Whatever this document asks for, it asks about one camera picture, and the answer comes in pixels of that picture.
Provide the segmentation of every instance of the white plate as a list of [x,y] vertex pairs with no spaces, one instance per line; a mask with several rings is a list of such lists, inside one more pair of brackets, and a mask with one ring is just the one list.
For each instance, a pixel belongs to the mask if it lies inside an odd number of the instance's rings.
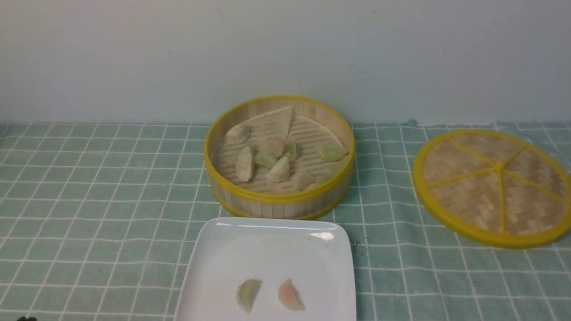
[[[249,278],[263,280],[252,312],[236,302]],[[305,311],[290,311],[278,287],[291,278]],[[216,218],[200,230],[175,321],[356,320],[349,237],[339,225],[306,220]]]

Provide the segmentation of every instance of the white wall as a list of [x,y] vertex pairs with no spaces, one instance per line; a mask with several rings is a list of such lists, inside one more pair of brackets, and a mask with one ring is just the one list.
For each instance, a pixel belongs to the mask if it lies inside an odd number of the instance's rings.
[[571,119],[570,0],[1,0],[0,121]]

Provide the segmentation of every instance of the yellow plastic rim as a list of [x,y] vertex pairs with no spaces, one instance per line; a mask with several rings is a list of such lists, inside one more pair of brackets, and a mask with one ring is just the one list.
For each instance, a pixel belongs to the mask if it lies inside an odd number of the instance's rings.
[[[315,212],[313,214],[309,214],[306,216],[302,216],[299,218],[291,218],[291,219],[304,219],[304,220],[313,220],[313,219],[317,219],[320,218],[321,216],[327,214],[328,212],[330,212],[331,210],[333,210],[335,208],[335,206],[337,206],[337,204],[339,204],[339,202],[341,202],[341,200],[345,197],[345,195],[347,194],[347,191],[349,191],[351,184],[347,184],[347,187],[345,188],[345,190],[343,190],[343,192],[341,193],[341,195],[339,195],[339,198],[337,198],[333,203],[331,203],[330,205],[328,205],[326,208]],[[224,208],[226,208],[228,210],[228,212],[236,215],[236,216],[241,216],[241,217],[245,217],[245,218],[250,218],[253,217],[250,214],[247,214],[245,212],[242,212],[240,210],[237,210],[235,208],[233,208],[230,204],[228,204],[222,197],[220,197],[220,195],[218,195],[218,192],[216,192],[216,190],[214,188],[212,188],[212,186],[210,187],[210,189],[212,190],[212,192],[214,193],[214,196],[216,197],[216,199],[218,200],[218,202],[220,202],[220,204],[222,204],[222,206],[224,206]]]
[[[500,133],[497,131],[456,130],[456,131],[451,131],[451,132],[439,135],[439,136],[431,139],[430,141],[428,141],[420,149],[420,151],[416,157],[416,160],[415,160],[415,166],[414,166],[414,170],[413,170],[413,182],[415,185],[415,189],[416,189],[416,192],[417,192],[420,200],[424,203],[424,206],[432,213],[432,215],[434,217],[436,217],[443,225],[449,227],[453,231],[455,231],[458,234],[461,234],[461,235],[463,235],[469,239],[472,239],[472,240],[475,240],[477,242],[487,244],[490,246],[504,247],[504,248],[531,248],[531,247],[542,246],[542,245],[551,243],[552,241],[556,240],[557,238],[559,238],[561,235],[563,235],[569,229],[569,227],[571,226],[571,201],[569,200],[569,198],[563,199],[563,201],[568,204],[568,207],[567,207],[567,212],[565,213],[563,220],[559,224],[551,227],[548,230],[545,230],[545,231],[542,231],[539,233],[534,233],[534,234],[526,234],[526,235],[511,235],[511,234],[506,234],[504,232],[503,233],[491,232],[491,231],[485,230],[481,227],[477,227],[475,225],[467,223],[467,222],[461,220],[459,217],[457,217],[453,213],[449,212],[447,209],[445,209],[440,204],[440,202],[438,202],[438,200],[430,192],[430,187],[434,183],[429,184],[424,179],[424,173],[423,173],[424,160],[425,160],[426,156],[428,155],[428,153],[432,150],[432,148],[435,147],[437,144],[439,144],[442,141],[445,141],[447,139],[451,139],[454,136],[467,135],[467,134],[479,134],[479,135],[489,135],[489,136],[500,137],[503,139],[510,140],[512,142],[516,142],[516,143],[520,144],[522,146],[522,148],[520,148],[518,151],[516,151],[511,157],[509,157],[505,161],[503,161],[501,163],[494,163],[494,162],[490,161],[489,159],[487,159],[486,157],[484,157],[483,155],[474,151],[470,147],[468,147],[468,146],[466,146],[466,145],[464,145],[464,144],[462,144],[456,140],[451,140],[454,144],[457,144],[459,147],[468,151],[472,155],[482,159],[486,163],[489,163],[490,169],[454,176],[454,177],[447,178],[447,179],[444,179],[444,180],[441,180],[441,181],[438,181],[435,183],[451,182],[451,181],[454,181],[456,179],[462,179],[462,178],[466,178],[469,176],[475,176],[475,175],[482,174],[483,172],[487,172],[487,171],[489,171],[489,172],[495,171],[496,173],[498,173],[498,177],[501,178],[501,175],[505,173],[505,170],[504,170],[505,164],[508,163],[509,161],[511,161],[521,150],[530,149],[530,150],[534,151],[537,155],[539,155],[540,157],[545,159],[551,166],[553,166],[555,171],[561,176],[561,179],[564,181],[564,183],[567,187],[567,191],[569,193],[569,196],[571,196],[571,180],[569,179],[569,175],[567,174],[567,172],[553,158],[551,158],[548,154],[546,154],[542,150],[538,149],[536,146],[534,146],[534,145],[532,145],[526,141],[523,141],[521,139],[518,139],[516,137],[513,137],[511,135]],[[523,177],[520,177],[520,176],[518,177],[518,179],[524,180],[527,183],[529,183],[530,185],[534,186],[535,188],[540,188],[543,191],[548,192],[548,194],[554,196],[554,193],[548,191],[547,189],[544,189],[544,188],[538,186],[538,184],[535,184],[535,183],[533,183],[533,182],[531,182],[531,181],[529,181]],[[504,199],[503,199],[502,180],[499,179],[498,183],[500,185],[499,189],[500,189],[500,206],[501,206],[501,215],[502,215],[502,230],[505,231],[505,206],[504,206]]]
[[[326,109],[327,111],[329,111],[331,114],[333,114],[335,117],[337,117],[341,121],[341,123],[349,131],[353,145],[349,146],[349,161],[345,164],[343,169],[340,171],[339,175],[337,175],[333,179],[330,179],[327,182],[325,182],[325,183],[323,183],[323,184],[321,184],[315,188],[307,190],[307,191],[301,191],[301,192],[289,193],[289,194],[269,194],[269,193],[260,193],[260,192],[250,191],[250,190],[247,190],[245,188],[234,185],[231,182],[229,182],[226,178],[222,177],[222,175],[220,175],[216,171],[216,169],[214,168],[214,165],[212,165],[212,162],[210,161],[210,157],[208,155],[208,141],[210,140],[210,137],[212,134],[212,129],[214,129],[215,127],[220,125],[220,122],[222,121],[222,119],[224,119],[228,114],[233,113],[235,110],[241,109],[244,106],[249,105],[251,103],[255,103],[255,102],[259,102],[259,101],[265,101],[265,100],[269,100],[269,99],[298,99],[301,101],[306,101],[306,102],[312,103],[314,105],[317,105],[319,107]],[[216,120],[216,122],[212,125],[212,127],[210,127],[208,134],[206,136],[206,141],[204,142],[204,163],[206,164],[206,169],[208,170],[210,177],[214,181],[216,181],[223,189],[229,191],[230,193],[235,194],[241,198],[251,200],[254,202],[260,202],[260,203],[274,203],[274,204],[297,203],[297,202],[304,202],[306,200],[309,200],[309,199],[315,198],[321,194],[324,194],[325,192],[330,190],[333,186],[336,186],[337,184],[339,184],[343,180],[345,175],[347,175],[347,172],[351,170],[354,160],[355,160],[355,136],[353,135],[353,130],[351,129],[351,127],[349,126],[347,121],[337,111],[335,111],[333,108],[331,108],[327,105],[324,105],[318,101],[314,101],[312,99],[302,97],[302,96],[289,96],[289,95],[266,96],[266,97],[255,98],[255,99],[247,101],[247,102],[243,102],[243,103],[233,107],[232,109],[226,111],[222,116],[220,116]]]

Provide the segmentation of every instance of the grid pattern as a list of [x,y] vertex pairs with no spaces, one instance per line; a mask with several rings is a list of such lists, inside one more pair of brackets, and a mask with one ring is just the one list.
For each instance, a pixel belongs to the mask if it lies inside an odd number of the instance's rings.
[[[499,250],[456,235],[419,203],[416,153],[466,127],[354,125],[352,186],[321,220],[351,239],[358,320],[571,319],[571,235]],[[482,127],[571,168],[569,124]],[[229,215],[208,185],[208,128],[0,125],[0,320],[172,320],[200,228]]]

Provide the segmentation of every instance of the bamboo steamer lid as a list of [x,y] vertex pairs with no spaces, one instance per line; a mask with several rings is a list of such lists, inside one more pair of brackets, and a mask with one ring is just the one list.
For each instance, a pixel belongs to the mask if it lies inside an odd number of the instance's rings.
[[571,183],[549,155],[510,135],[451,131],[429,141],[414,167],[415,188],[443,224],[478,242],[528,248],[571,225]]

